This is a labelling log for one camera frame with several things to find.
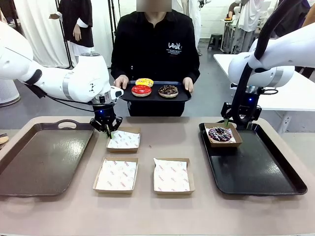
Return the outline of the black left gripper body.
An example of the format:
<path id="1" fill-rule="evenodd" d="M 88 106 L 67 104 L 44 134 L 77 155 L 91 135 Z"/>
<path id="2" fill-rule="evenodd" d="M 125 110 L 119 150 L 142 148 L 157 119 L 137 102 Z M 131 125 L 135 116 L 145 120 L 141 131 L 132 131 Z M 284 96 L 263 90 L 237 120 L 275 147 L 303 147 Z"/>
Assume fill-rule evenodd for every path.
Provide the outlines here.
<path id="1" fill-rule="evenodd" d="M 113 123 L 116 120 L 114 104 L 94 106 L 94 118 L 101 126 L 113 126 Z"/>

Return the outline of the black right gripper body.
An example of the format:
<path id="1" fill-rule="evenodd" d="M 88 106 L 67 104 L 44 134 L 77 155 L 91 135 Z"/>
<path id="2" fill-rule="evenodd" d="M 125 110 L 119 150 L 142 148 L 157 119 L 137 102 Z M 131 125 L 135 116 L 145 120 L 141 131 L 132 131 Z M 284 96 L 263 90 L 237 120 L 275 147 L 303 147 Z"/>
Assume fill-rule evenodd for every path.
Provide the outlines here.
<path id="1" fill-rule="evenodd" d="M 245 94 L 242 101 L 242 115 L 252 118 L 257 110 L 258 99 L 258 94 Z"/>

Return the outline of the person right hand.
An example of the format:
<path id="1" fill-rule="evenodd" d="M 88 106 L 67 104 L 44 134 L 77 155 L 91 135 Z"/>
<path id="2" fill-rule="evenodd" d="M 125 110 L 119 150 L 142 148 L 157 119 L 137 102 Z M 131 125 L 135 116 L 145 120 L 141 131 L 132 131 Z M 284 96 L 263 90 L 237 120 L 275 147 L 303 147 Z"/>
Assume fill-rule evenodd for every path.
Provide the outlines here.
<path id="1" fill-rule="evenodd" d="M 120 89 L 126 89 L 129 79 L 126 75 L 120 75 L 115 81 L 114 86 Z"/>

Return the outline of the person left hand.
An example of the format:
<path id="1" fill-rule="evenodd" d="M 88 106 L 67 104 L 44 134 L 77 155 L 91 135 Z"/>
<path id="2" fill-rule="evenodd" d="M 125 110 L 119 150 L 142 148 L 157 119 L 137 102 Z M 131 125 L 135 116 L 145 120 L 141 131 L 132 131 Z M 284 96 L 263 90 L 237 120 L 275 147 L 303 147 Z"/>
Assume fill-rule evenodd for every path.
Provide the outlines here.
<path id="1" fill-rule="evenodd" d="M 183 85 L 185 87 L 185 90 L 189 93 L 193 93 L 194 87 L 193 87 L 193 80 L 190 77 L 185 77 L 183 79 Z"/>

